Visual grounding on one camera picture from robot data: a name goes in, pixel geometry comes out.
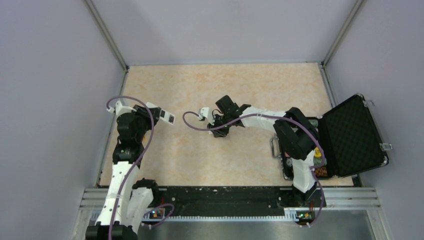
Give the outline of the white remote control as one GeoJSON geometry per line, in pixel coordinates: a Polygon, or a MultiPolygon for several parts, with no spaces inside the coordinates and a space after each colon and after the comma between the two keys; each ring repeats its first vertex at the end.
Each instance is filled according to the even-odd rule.
{"type": "Polygon", "coordinates": [[[167,110],[164,110],[163,108],[151,102],[147,102],[146,106],[150,109],[156,122],[161,120],[170,125],[175,124],[176,117],[174,114],[170,113],[167,110]]]}

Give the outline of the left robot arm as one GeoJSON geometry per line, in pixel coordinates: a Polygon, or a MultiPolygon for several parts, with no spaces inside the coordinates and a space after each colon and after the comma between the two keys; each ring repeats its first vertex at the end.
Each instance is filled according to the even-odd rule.
{"type": "Polygon", "coordinates": [[[117,101],[107,110],[116,115],[118,130],[112,177],[102,210],[95,224],[87,227],[85,239],[136,240],[147,208],[156,206],[161,198],[155,180],[134,181],[141,165],[137,160],[145,150],[142,141],[146,132],[164,112],[150,102],[147,107],[130,107],[117,101]]]}

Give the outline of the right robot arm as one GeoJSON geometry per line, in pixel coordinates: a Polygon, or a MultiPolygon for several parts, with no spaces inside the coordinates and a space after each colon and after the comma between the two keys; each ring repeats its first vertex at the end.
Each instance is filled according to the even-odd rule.
{"type": "Polygon", "coordinates": [[[208,121],[207,128],[215,138],[226,137],[232,126],[258,128],[276,135],[281,154],[291,158],[293,200],[299,206],[307,206],[317,189],[312,167],[319,134],[301,110],[292,107],[287,111],[270,111],[250,104],[239,106],[228,95],[215,104],[218,114],[209,107],[199,110],[199,119],[208,121]]]}

